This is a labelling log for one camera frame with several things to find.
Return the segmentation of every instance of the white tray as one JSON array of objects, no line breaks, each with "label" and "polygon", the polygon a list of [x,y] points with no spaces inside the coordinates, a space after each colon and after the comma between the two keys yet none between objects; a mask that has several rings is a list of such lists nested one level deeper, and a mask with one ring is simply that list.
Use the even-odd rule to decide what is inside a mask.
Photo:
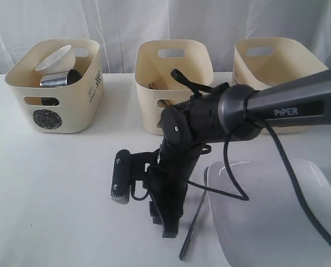
[{"label": "white tray", "polygon": [[[331,234],[331,187],[307,160],[291,160],[311,210]],[[210,192],[222,250],[232,267],[331,266],[331,247],[301,209],[281,161],[232,164],[249,201]],[[222,162],[208,169],[210,187],[239,194]]]}]

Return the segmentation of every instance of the white curtain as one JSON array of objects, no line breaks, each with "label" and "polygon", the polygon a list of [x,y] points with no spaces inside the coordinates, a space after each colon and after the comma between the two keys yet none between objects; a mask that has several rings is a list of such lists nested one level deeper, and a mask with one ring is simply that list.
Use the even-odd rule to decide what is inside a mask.
[{"label": "white curtain", "polygon": [[101,45],[104,72],[133,72],[137,50],[153,39],[194,39],[215,71],[231,71],[234,44],[288,37],[331,67],[331,0],[3,0],[0,73],[51,38]]}]

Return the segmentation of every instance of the white table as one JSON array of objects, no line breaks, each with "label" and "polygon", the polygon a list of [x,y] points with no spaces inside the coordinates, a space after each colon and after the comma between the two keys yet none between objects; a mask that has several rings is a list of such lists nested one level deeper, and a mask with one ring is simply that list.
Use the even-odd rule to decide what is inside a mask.
[{"label": "white table", "polygon": [[[0,75],[0,267],[228,266],[207,205],[187,263],[178,259],[201,190],[189,187],[176,239],[161,238],[148,201],[119,205],[109,199],[116,152],[153,151],[162,137],[142,127],[133,75],[103,78],[93,123],[68,135],[31,130]],[[229,78],[216,73],[214,83]],[[331,126],[280,139],[290,157],[315,162],[331,183]],[[231,161],[280,160],[264,135],[231,144],[229,155]],[[222,144],[213,145],[191,179],[202,182],[206,166],[221,159]]]}]

